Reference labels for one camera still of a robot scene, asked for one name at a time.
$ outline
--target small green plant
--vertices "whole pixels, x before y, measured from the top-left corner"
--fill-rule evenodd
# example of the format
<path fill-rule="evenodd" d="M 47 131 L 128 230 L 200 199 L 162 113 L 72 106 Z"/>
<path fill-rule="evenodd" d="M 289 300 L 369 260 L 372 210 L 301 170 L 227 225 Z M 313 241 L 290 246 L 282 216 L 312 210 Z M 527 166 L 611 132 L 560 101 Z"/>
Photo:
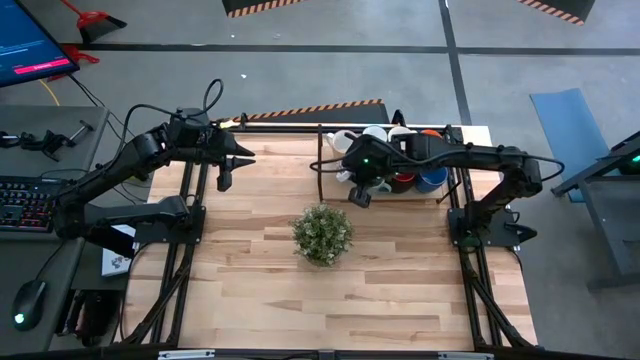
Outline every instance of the small green plant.
<path fill-rule="evenodd" d="M 293 239 L 302 255 L 316 266 L 329 267 L 352 246 L 353 225 L 342 210 L 320 204 L 291 222 Z"/>

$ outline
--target wooden tabletop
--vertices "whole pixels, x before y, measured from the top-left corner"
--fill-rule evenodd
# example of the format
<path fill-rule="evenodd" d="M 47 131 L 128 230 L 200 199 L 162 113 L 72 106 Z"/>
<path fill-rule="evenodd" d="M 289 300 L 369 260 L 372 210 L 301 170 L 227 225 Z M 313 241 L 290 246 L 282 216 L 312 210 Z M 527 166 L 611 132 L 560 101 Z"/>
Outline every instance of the wooden tabletop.
<path fill-rule="evenodd" d="M 463 134 L 465 142 L 491 143 L 486 127 L 463 127 Z M 288 222 L 318 202 L 316 174 L 308 168 L 317 156 L 317 136 L 236 139 L 256 153 L 257 163 L 234 171 L 226 193 L 215 190 L 217 169 L 210 172 L 207 221 L 191 270 L 181 347 L 473 349 L 458 252 L 446 224 L 448 201 L 387 199 L 360 209 L 329 200 L 354 224 L 355 246 L 334 268 L 315 268 L 293 254 Z M 183 169 L 174 163 L 158 170 L 150 201 L 177 194 Z M 499 176 L 471 171 L 471 179 L 479 199 Z M 152 245 L 136 260 L 127 334 L 158 296 L 166 251 L 166 245 Z M 516 259 L 497 248 L 487 250 L 487 259 L 497 303 L 535 343 Z M 168 309 L 172 314 L 172 303 Z M 479 311 L 488 339 L 484 306 Z"/>

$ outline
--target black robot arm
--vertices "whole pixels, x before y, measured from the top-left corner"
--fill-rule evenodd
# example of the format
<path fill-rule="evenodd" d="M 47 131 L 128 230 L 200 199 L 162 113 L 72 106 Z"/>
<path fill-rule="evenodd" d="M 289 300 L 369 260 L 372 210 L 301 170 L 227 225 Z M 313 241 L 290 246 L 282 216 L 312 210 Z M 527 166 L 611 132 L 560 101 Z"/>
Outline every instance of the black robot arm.
<path fill-rule="evenodd" d="M 104 209 L 88 204 L 91 200 L 130 177 L 142 178 L 171 161 L 218 166 L 218 190 L 226 191 L 231 187 L 231 171 L 255 162 L 235 156 L 228 158 L 228 155 L 254 156 L 254 153 L 236 143 L 233 134 L 210 123 L 206 115 L 194 119 L 189 117 L 188 110 L 183 111 L 186 111 L 184 117 L 172 116 L 169 123 L 136 136 L 113 160 L 62 188 L 53 200 L 56 234 L 63 239 L 84 237 L 130 257 L 133 255 L 131 242 L 118 241 L 121 236 L 111 225 L 162 222 L 173 226 L 189 216 L 184 200 L 173 196 L 157 204 Z"/>
<path fill-rule="evenodd" d="M 465 216 L 459 229 L 475 237 L 488 231 L 492 215 L 511 201 L 542 191 L 538 162 L 516 147 L 450 144 L 425 134 L 397 135 L 391 143 L 369 135 L 360 136 L 354 139 L 342 166 L 352 173 L 351 180 L 356 184 L 349 193 L 349 200 L 365 208 L 371 200 L 366 190 L 380 177 L 396 173 L 418 174 L 440 167 L 502 172 L 504 178 L 498 186 L 482 200 L 465 205 Z"/>

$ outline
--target yellow and black striped tape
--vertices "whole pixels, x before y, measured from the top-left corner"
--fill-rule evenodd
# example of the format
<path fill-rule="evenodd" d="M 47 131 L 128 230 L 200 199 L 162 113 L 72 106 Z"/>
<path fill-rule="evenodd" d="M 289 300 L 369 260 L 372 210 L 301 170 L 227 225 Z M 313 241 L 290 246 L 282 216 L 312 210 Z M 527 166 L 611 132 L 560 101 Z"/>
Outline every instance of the yellow and black striped tape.
<path fill-rule="evenodd" d="M 364 101 L 350 101 L 340 104 L 331 104 L 331 105 L 322 105 L 322 106 L 310 106 L 307 108 L 300 109 L 292 109 L 292 110 L 284 110 L 284 111 L 274 111 L 271 113 L 263 113 L 263 114 L 253 114 L 248 115 L 247 119 L 249 120 L 259 120 L 259 119 L 269 119 L 276 118 L 281 116 L 289 116 L 289 115 L 297 115 L 297 114 L 308 114 L 316 111 L 327 111 L 327 110 L 337 110 L 344 109 L 356 106 L 364 106 L 364 105 L 377 105 L 383 104 L 382 99 L 373 99 L 373 100 L 364 100 Z M 236 116 L 231 119 L 234 122 L 239 122 L 240 117 Z"/>
<path fill-rule="evenodd" d="M 574 16 L 573 14 L 570 14 L 568 12 L 562 11 L 562 10 L 558 10 L 556 8 L 554 8 L 553 6 L 549 6 L 545 3 L 543 3 L 542 1 L 537 1 L 537 0 L 518 0 L 518 2 L 525 4 L 527 6 L 531 6 L 534 9 L 538 9 L 540 11 L 543 11 L 549 15 L 553 15 L 555 17 L 559 17 L 560 19 L 564 20 L 564 21 L 568 21 L 572 24 L 575 25 L 579 25 L 582 26 L 584 25 L 584 21 L 580 20 L 579 17 Z"/>
<path fill-rule="evenodd" d="M 264 4 L 251 5 L 251 6 L 247 6 L 247 7 L 241 8 L 241 9 L 236 9 L 234 11 L 230 11 L 227 15 L 230 18 L 236 18 L 236 17 L 240 17 L 240 16 L 259 13 L 259 12 L 270 10 L 270 9 L 275 9 L 275 8 L 282 7 L 282 6 L 296 4 L 296 3 L 299 3 L 299 2 L 302 2 L 302 1 L 304 1 L 304 0 L 273 0 L 273 1 L 266 1 Z"/>

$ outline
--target black metal frame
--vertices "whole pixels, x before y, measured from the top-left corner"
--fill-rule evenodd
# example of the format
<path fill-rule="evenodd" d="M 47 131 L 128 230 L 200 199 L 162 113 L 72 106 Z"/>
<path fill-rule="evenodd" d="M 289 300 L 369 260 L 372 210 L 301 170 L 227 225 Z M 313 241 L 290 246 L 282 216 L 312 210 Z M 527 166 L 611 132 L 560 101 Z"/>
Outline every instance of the black metal frame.
<path fill-rule="evenodd" d="M 460 128 L 455 127 L 420 127 L 411 126 L 416 130 L 435 130 L 447 140 L 451 142 L 462 142 L 462 132 Z M 348 129 L 358 131 L 364 129 L 362 126 L 340 127 L 340 129 Z M 296 132 L 317 133 L 322 139 L 324 132 L 330 132 L 334 129 L 331 127 L 300 127 Z M 243 127 L 231 129 L 235 133 L 291 133 L 288 127 Z M 202 206 L 208 166 L 200 168 L 198 185 L 195 194 L 193 208 Z M 180 195 L 186 199 L 191 175 L 193 172 L 193 164 L 187 163 L 184 170 Z M 473 190 L 471 187 L 471 179 L 466 169 L 449 169 L 449 177 L 447 183 L 450 188 L 456 186 L 456 178 L 462 183 L 466 201 L 473 200 Z M 457 191 L 450 191 L 449 199 L 451 208 L 459 208 L 460 198 Z M 122 343 L 113 344 L 108 348 L 93 348 L 73 351 L 54 351 L 37 354 L 24 354 L 13 357 L 14 359 L 158 359 L 163 351 L 181 351 L 178 350 L 178 340 L 184 314 L 184 306 L 186 300 L 186 292 L 189 281 L 189 273 L 191 262 L 195 252 L 195 245 L 186 245 L 182 263 L 176 273 L 173 273 L 174 263 L 177 255 L 177 244 L 171 244 L 167 254 L 165 271 L 162 278 L 162 286 L 160 297 L 149 311 L 145 319 L 138 325 L 134 333 L 125 339 Z M 212 357 L 225 358 L 261 358 L 261 359 L 294 359 L 305 358 L 312 360 L 365 360 L 365 359 L 457 359 L 457 358 L 478 358 L 478 359 L 587 359 L 587 360 L 604 360 L 613 359 L 608 357 L 577 355 L 568 353 L 559 353 L 546 351 L 541 347 L 536 347 L 522 339 L 515 328 L 511 326 L 498 305 L 493 301 L 491 292 L 491 284 L 489 279 L 489 271 L 487 268 L 486 255 L 482 246 L 475 251 L 479 273 L 475 273 L 471 266 L 469 255 L 464 247 L 458 247 L 460 255 L 460 264 L 462 267 L 463 286 L 467 302 L 469 314 L 469 325 L 474 345 L 474 353 L 468 352 L 435 352 L 435 351 L 343 351 L 343 350 L 284 350 L 284 349 L 205 349 L 202 351 L 191 351 L 193 354 L 200 354 L 200 359 Z M 174 291 L 178 292 L 176 307 L 174 310 L 171 330 L 166 342 L 161 342 L 162 325 L 164 318 L 164 307 Z M 482 335 L 480 321 L 478 316 L 478 308 L 475 301 L 475 294 L 478 294 L 487 306 L 490 330 L 491 345 L 488 345 Z M 141 345 L 146 334 L 153 327 L 151 335 L 151 344 Z M 513 347 L 504 347 L 501 344 L 501 333 L 504 332 L 507 339 Z"/>

